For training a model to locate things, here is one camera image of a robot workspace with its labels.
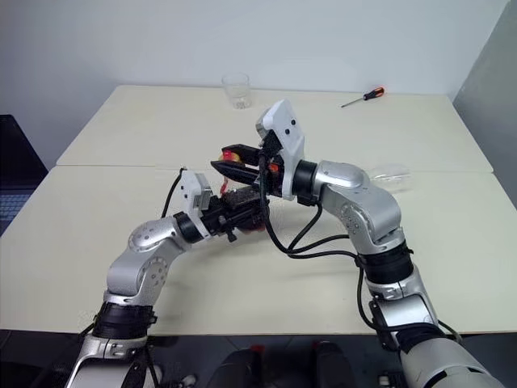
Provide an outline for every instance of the orange screwdriver handle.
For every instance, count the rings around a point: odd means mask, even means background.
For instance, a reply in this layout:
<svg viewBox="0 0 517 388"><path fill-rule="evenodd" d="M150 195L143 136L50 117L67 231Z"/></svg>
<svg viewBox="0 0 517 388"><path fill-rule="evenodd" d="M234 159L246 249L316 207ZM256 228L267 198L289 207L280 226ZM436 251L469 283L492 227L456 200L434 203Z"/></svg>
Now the orange screwdriver handle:
<svg viewBox="0 0 517 388"><path fill-rule="evenodd" d="M369 99L376 99L377 97L381 97L385 93L385 89L383 87L377 87L373 91L363 95L363 100L368 101Z"/></svg>

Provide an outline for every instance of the silver robotic arm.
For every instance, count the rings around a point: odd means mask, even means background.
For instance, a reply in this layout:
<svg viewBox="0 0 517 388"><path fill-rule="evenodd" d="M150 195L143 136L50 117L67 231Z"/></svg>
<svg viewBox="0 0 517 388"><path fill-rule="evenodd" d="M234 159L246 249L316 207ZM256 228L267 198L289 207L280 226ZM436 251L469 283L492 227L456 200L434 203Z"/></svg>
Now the silver robotic arm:
<svg viewBox="0 0 517 388"><path fill-rule="evenodd" d="M479 362L439 329L422 278L411 261L395 199L371 184L356 166L305 161L305 139L287 100L266 111L257 130L262 138L259 149L246 145L223 149L238 154L242 162L212 162L227 178L248 184L244 192L219 199L212 196L202 175L185 171L181 181L185 213L146 222L131 234L126 251L110 267L103 305L67 388L152 386L141 355L145 355L147 329L157 319L153 304L172 262L202 239L226 234L232 242L234 227L261 227L266 220L263 198L257 192L262 195L264 188L267 194L296 198L302 205L320 204L343 223L372 295L373 320L364 316L362 305L359 312L377 331L384 348L400 352L411 388L501 388ZM245 165L261 168L257 171ZM122 369L108 381L111 368Z"/></svg>
<svg viewBox="0 0 517 388"><path fill-rule="evenodd" d="M384 348L400 352L408 385L411 388L502 387L464 348L439 329L422 278L411 261L413 252L406 245L400 226L401 210L395 199L371 184L365 172L356 166L305 161L303 134L287 100L279 101L264 113L256 126L263 141L255 156L242 145L226 149L248 155L245 160L253 165L261 165L257 162L261 157L267 160L262 161L263 168L275 165L267 174L258 174L268 177L267 182L254 182L266 185L269 194L287 200L296 196L303 205L319 203L343 223L372 295L369 306L373 321L363 318L377 331ZM212 164L231 179L251 181L249 171L240 175L235 166Z"/></svg>
<svg viewBox="0 0 517 388"><path fill-rule="evenodd" d="M138 226L109 268L102 307L66 388L154 386L147 330L157 321L153 305L173 261L203 239L227 235L232 242L234 228L262 227L258 195L251 188L218 198L204 175L192 171L183 171L179 186L184 211ZM159 369L155 377L160 379Z"/></svg>

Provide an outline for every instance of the tabletop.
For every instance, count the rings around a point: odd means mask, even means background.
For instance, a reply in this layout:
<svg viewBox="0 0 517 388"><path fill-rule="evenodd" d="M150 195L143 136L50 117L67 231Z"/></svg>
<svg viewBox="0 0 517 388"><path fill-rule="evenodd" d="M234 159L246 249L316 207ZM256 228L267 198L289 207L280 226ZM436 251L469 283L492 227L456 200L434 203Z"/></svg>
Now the tabletop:
<svg viewBox="0 0 517 388"><path fill-rule="evenodd" d="M339 107L358 97L253 90L253 105L236 110L221 88L119 86L57 164L209 168L223 146L256 146L256 120L289 99L307 160L364 169L400 163L412 171L492 171L447 96L388 93Z"/></svg>
<svg viewBox="0 0 517 388"><path fill-rule="evenodd" d="M154 167L52 169L0 240L0 327L87 326L102 303L109 265L136 226L159 217L176 174ZM206 175L217 192L221 177ZM415 172L412 188L395 197L439 317L462 332L516 330L517 212L494 176ZM284 243L314 210L273 200L272 221ZM341 230L324 214L306 242ZM329 245L351 249L347 241ZM341 256L289 259L266 233L238 235L234 243L214 238L173 262L150 332L372 333L357 313L357 276Z"/></svg>

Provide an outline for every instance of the white wall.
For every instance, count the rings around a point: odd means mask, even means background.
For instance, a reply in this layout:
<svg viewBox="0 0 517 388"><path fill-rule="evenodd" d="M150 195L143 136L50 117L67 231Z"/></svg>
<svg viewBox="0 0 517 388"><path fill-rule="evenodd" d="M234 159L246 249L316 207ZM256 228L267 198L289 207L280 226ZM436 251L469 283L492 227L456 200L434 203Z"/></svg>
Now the white wall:
<svg viewBox="0 0 517 388"><path fill-rule="evenodd" d="M119 83L446 93L506 0L0 0L0 112L47 166Z"/></svg>
<svg viewBox="0 0 517 388"><path fill-rule="evenodd" d="M454 100L517 208L517 0L511 0Z"/></svg>

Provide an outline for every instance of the clear plastic cup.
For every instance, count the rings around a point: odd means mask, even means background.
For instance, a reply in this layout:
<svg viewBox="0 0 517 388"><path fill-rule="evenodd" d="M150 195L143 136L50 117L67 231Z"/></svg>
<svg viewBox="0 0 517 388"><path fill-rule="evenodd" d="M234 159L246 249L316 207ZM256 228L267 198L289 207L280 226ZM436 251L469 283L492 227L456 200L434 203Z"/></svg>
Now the clear plastic cup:
<svg viewBox="0 0 517 388"><path fill-rule="evenodd" d="M389 163L368 171L372 183L388 192L407 192L411 189L411 172L403 164Z"/></svg>
<svg viewBox="0 0 517 388"><path fill-rule="evenodd" d="M250 77L247 74L226 74L221 82L228 100L235 109L245 109L251 106Z"/></svg>

